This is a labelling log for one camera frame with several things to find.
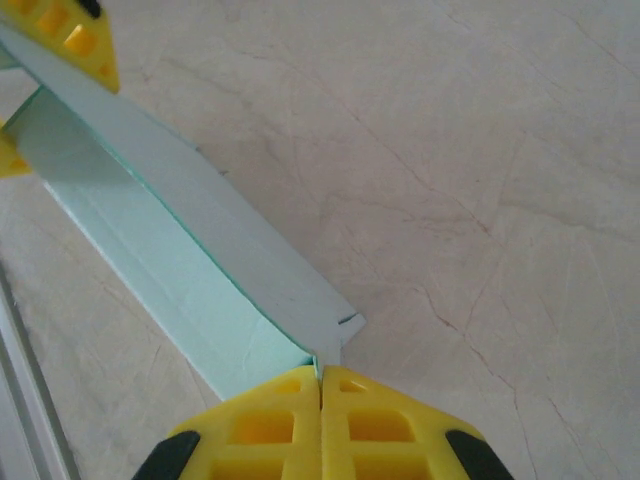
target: metal rail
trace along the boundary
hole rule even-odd
[[[0,480],[79,480],[0,265]]]

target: marble surface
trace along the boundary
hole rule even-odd
[[[637,478],[637,0],[104,3],[121,94],[365,313],[348,367],[518,479]],[[85,478],[217,402],[36,178],[0,255]]]

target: light blue foam board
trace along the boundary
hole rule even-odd
[[[324,364],[340,363],[343,340],[364,319],[206,159],[126,99],[3,25],[0,45],[82,119],[269,321],[313,354],[320,373]],[[358,322],[340,326],[347,318]]]
[[[7,132],[222,399],[309,362],[54,95],[41,88]]]

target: yellow corner clamp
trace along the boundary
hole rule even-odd
[[[0,13],[108,90],[119,90],[109,16],[96,0],[0,0]]]
[[[9,135],[2,131],[0,120],[0,178],[27,173],[31,173],[31,167],[22,159]]]
[[[133,480],[513,480],[471,425],[342,367],[299,367],[171,432]]]

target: black rubber pad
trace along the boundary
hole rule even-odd
[[[450,430],[446,437],[469,480],[514,480],[487,442],[460,430]]]
[[[98,3],[98,0],[76,0],[76,2],[91,15],[91,18],[98,18],[102,13],[102,7]]]
[[[178,480],[199,441],[200,434],[193,431],[163,440],[149,454],[133,480]]]

